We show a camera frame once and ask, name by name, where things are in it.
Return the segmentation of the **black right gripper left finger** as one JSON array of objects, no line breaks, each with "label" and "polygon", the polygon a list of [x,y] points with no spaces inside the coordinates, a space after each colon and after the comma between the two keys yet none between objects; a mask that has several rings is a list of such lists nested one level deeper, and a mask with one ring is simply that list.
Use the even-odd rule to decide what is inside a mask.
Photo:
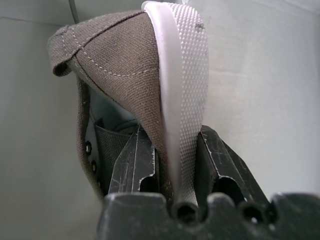
[{"label": "black right gripper left finger", "polygon": [[139,126],[114,163],[108,193],[159,193],[157,150]]}]

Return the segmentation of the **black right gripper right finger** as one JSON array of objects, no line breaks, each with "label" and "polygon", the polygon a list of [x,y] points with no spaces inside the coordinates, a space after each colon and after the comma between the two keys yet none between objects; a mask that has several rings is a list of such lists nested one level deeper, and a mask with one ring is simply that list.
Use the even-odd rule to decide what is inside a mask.
[{"label": "black right gripper right finger", "polygon": [[268,203],[246,163],[206,125],[197,137],[194,189],[199,204],[211,193],[224,193],[235,204]]}]

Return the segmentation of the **brown canvas shoe white sole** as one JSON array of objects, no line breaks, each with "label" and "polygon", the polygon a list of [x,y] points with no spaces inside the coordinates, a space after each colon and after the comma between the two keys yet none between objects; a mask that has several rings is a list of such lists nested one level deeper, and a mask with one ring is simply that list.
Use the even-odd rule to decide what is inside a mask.
[{"label": "brown canvas shoe white sole", "polygon": [[85,144],[91,91],[141,124],[157,150],[167,200],[198,206],[196,148],[209,81],[207,34],[198,11],[182,3],[146,1],[140,10],[64,26],[48,39],[47,50],[55,76],[76,75],[77,153],[95,194],[104,197]]}]

